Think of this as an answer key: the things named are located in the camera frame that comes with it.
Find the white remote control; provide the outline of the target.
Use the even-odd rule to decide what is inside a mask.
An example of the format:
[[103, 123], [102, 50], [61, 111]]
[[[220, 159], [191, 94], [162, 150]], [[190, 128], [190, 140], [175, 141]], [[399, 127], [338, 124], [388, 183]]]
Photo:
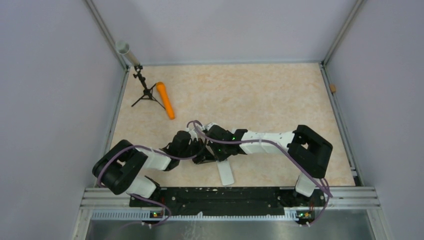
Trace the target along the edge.
[[217, 162], [217, 169], [221, 184], [223, 186], [230, 186], [235, 183], [234, 175], [229, 160]]

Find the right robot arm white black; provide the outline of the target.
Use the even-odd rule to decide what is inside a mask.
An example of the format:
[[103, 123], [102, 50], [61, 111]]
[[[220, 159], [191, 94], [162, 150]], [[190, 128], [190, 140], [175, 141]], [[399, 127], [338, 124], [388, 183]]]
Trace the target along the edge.
[[299, 206], [307, 206], [313, 200], [313, 192], [325, 178], [333, 151], [333, 145], [307, 125], [298, 125], [293, 131], [267, 133], [241, 128], [229, 131], [210, 123], [203, 133], [218, 160], [252, 154], [289, 158], [301, 171], [293, 192], [293, 200]]

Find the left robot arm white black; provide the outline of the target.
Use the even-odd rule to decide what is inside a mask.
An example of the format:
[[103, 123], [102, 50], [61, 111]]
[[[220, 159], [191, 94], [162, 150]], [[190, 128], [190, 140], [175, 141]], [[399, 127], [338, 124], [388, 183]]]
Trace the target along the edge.
[[138, 195], [147, 206], [154, 207], [160, 202], [160, 185], [148, 176], [140, 176], [142, 169], [168, 172], [182, 160], [203, 164], [214, 159], [205, 141], [193, 132], [180, 130], [171, 142], [159, 149], [133, 145], [123, 139], [93, 166], [92, 174], [98, 186], [113, 194]]

